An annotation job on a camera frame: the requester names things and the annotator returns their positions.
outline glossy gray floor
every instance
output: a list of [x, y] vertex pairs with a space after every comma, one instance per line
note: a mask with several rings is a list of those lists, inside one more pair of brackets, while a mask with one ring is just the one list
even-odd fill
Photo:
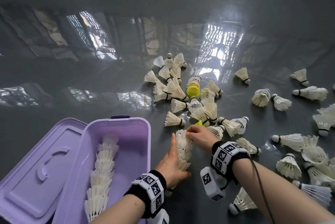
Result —
[[[66, 117], [86, 123], [116, 114], [147, 119], [155, 167], [169, 149], [171, 133], [183, 129], [164, 127], [170, 102], [154, 103], [153, 85], [143, 81], [150, 69], [158, 73], [152, 62], [167, 52], [182, 52], [188, 63], [182, 88], [191, 76], [201, 75], [202, 87], [212, 79], [224, 91], [216, 100], [218, 115], [249, 117], [243, 137], [261, 147], [256, 160], [275, 170], [291, 151], [270, 136], [317, 134], [312, 114], [334, 103], [333, 1], [0, 0], [0, 179]], [[241, 67], [248, 68], [249, 86], [234, 78]], [[302, 68], [310, 85], [329, 90], [325, 101], [291, 95], [301, 86], [289, 75]], [[278, 112], [272, 103], [253, 105], [254, 92], [264, 88], [293, 106]], [[180, 116], [185, 129], [195, 123], [187, 112]], [[319, 140], [330, 157], [334, 139], [331, 131]], [[170, 223], [265, 223], [257, 210], [228, 213], [239, 186], [230, 184], [223, 201], [207, 199], [199, 172], [209, 160], [194, 147], [193, 176], [165, 206]], [[302, 181], [309, 181], [305, 172]], [[330, 211], [335, 213], [333, 205]]]

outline cable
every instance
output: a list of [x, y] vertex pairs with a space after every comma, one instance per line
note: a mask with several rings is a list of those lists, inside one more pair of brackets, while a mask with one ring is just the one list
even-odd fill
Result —
[[258, 173], [258, 170], [257, 170], [257, 167], [256, 165], [254, 164], [254, 161], [252, 159], [249, 159], [251, 161], [251, 164], [253, 165], [255, 171], [256, 171], [256, 174], [257, 174], [257, 178], [258, 178], [258, 183], [259, 183], [259, 187], [261, 188], [261, 193], [262, 193], [262, 196], [263, 196], [263, 200], [265, 202], [265, 206], [266, 208], [268, 209], [269, 211], [269, 214], [270, 214], [270, 217], [271, 217], [271, 221], [273, 224], [275, 224], [274, 222], [274, 219], [273, 219], [273, 216], [272, 216], [272, 213], [270, 211], [270, 207], [269, 207], [269, 204], [268, 204], [268, 201], [266, 200], [266, 196], [265, 196], [265, 193], [264, 193], [264, 189], [263, 189], [263, 185], [262, 185], [262, 182], [261, 182], [261, 177], [259, 176], [259, 173]]

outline white marker cube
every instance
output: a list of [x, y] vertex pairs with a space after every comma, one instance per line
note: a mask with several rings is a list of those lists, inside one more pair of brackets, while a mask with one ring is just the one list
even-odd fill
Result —
[[169, 224], [170, 218], [164, 209], [161, 209], [155, 218], [147, 219], [148, 224]]
[[205, 188], [205, 192], [207, 197], [214, 201], [219, 201], [220, 199], [225, 197], [224, 190], [221, 190], [215, 177], [215, 171], [211, 167], [204, 167], [200, 171], [200, 176], [202, 180], [202, 184]]

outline hand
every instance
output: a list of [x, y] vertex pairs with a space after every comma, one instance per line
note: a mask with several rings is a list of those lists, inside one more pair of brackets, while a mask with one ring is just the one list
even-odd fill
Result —
[[191, 176], [190, 172], [180, 171], [178, 169], [178, 155], [176, 145], [176, 135], [172, 134], [170, 151], [165, 155], [161, 162], [155, 168], [166, 180], [166, 187], [172, 188], [182, 180]]
[[186, 130], [186, 136], [195, 142], [202, 150], [212, 153], [212, 146], [217, 138], [205, 126], [191, 125]]

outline yellow shuttlecock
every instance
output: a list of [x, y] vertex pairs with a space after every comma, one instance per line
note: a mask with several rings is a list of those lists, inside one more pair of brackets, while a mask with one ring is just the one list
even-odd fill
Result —
[[192, 96], [198, 97], [200, 95], [200, 89], [197, 86], [197, 84], [192, 84], [190, 87], [187, 88], [186, 93], [190, 97]]
[[202, 121], [198, 121], [195, 125], [202, 125]]

